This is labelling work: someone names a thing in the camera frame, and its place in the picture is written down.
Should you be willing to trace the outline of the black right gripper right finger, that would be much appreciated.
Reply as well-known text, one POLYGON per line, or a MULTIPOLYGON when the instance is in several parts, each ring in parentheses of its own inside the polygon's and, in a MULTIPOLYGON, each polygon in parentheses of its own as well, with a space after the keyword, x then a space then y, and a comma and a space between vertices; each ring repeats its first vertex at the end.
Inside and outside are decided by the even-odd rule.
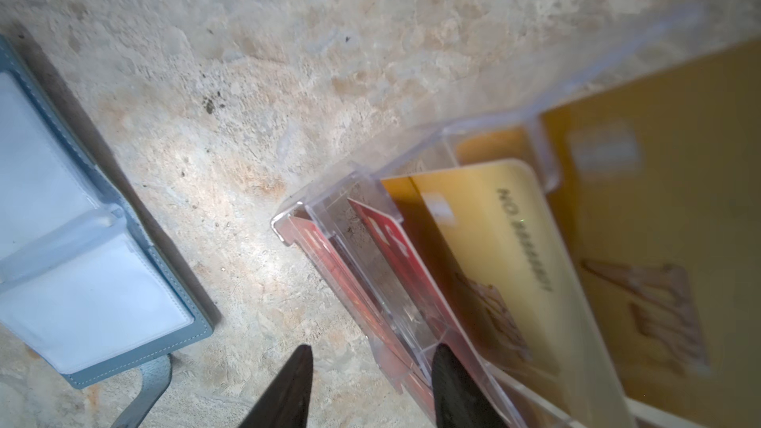
POLYGON ((457 356, 445 344, 440 344, 434 353, 432 388, 438 428, 507 427, 457 356))

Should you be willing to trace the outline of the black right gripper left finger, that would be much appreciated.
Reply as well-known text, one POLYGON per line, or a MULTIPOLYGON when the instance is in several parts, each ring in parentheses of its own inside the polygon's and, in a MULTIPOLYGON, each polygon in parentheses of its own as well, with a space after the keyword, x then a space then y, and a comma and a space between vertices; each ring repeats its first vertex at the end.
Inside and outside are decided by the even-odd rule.
POLYGON ((239 427, 305 428, 312 382, 311 346, 299 345, 239 427))

